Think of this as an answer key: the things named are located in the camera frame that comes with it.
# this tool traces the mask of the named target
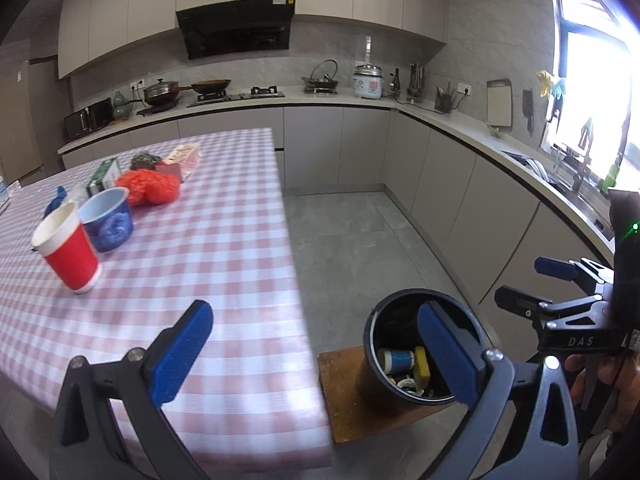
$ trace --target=yellow sponge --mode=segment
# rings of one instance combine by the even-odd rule
[[[414,380],[416,389],[420,392],[421,390],[425,390],[429,385],[431,371],[429,370],[427,353],[424,351],[424,346],[417,346],[414,350],[414,355]]]

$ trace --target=black trash can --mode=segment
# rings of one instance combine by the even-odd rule
[[[400,415],[421,406],[438,406],[454,400],[438,367],[418,333],[418,309],[426,301],[437,301],[460,328],[469,330],[482,348],[486,348],[484,331],[468,307],[447,294],[426,288],[400,290],[380,301],[369,314],[364,329],[365,360],[358,373],[358,393],[377,413]],[[390,382],[376,358],[379,348],[414,350],[424,346],[431,372],[429,389],[433,397],[417,397]]]

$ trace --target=red paper cup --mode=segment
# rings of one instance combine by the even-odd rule
[[[76,294],[94,288],[102,266],[82,227],[76,204],[62,205],[40,222],[31,245]]]

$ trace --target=green bottle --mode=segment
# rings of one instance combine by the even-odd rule
[[[609,168],[609,173],[602,181],[602,185],[600,186],[600,192],[604,196],[609,196],[609,188],[614,187],[616,185],[616,179],[618,178],[618,172],[620,171],[620,166],[618,162],[614,162]]]

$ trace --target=pink gingham tablecloth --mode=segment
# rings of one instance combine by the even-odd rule
[[[214,327],[178,396],[162,409],[201,463],[238,468],[319,465],[330,430],[300,307],[271,131],[197,142],[198,169],[171,204],[134,209],[132,237],[102,254],[89,293],[67,290],[30,238],[56,186],[85,184],[98,162],[19,191],[0,215],[0,370],[54,410],[69,359],[119,360],[146,348],[196,299]],[[118,155],[123,168],[141,150]],[[116,418],[134,432],[122,404]]]

